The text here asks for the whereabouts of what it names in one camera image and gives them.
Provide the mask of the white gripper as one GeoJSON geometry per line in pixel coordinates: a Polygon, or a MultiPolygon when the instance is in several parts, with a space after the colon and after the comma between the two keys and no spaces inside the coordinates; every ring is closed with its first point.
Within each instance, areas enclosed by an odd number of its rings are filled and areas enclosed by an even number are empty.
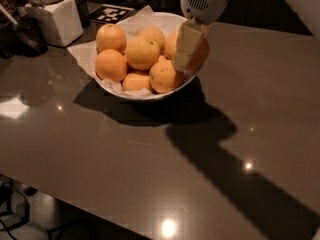
{"type": "Polygon", "coordinates": [[[183,15],[188,19],[178,30],[173,66],[183,72],[190,63],[204,36],[225,10],[229,0],[180,0],[183,15]]]}

